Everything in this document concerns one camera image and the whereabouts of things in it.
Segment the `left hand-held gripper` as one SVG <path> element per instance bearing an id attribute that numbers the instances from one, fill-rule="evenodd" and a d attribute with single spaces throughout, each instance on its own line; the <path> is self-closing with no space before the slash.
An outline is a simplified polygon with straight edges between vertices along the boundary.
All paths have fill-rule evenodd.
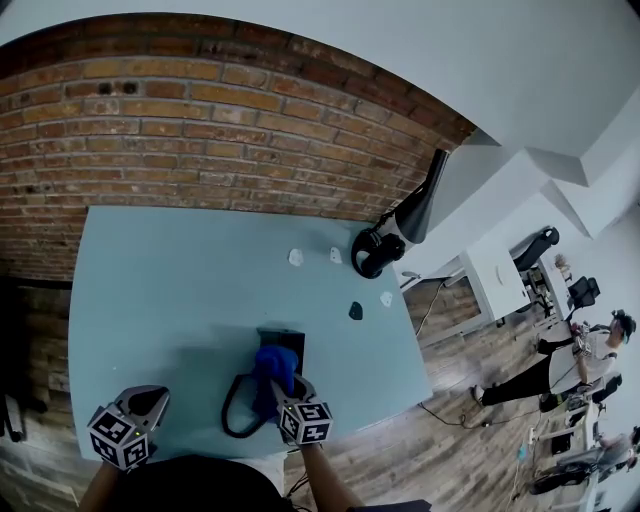
<path id="1" fill-rule="evenodd" d="M 87 427 L 91 446 L 104 462 L 121 471 L 145 464 L 156 447 L 152 437 L 169 404 L 169 390 L 155 385 L 129 387 L 100 406 Z"/>

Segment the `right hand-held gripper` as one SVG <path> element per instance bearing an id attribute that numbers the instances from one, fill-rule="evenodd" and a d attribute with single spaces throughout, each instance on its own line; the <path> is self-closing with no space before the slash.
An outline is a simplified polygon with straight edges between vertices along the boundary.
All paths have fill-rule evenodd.
<path id="1" fill-rule="evenodd" d="M 274 379 L 270 380 L 270 386 L 277 408 L 277 425 L 284 442 L 302 446 L 327 440 L 333 416 L 307 379 L 295 373 L 291 394 Z"/>

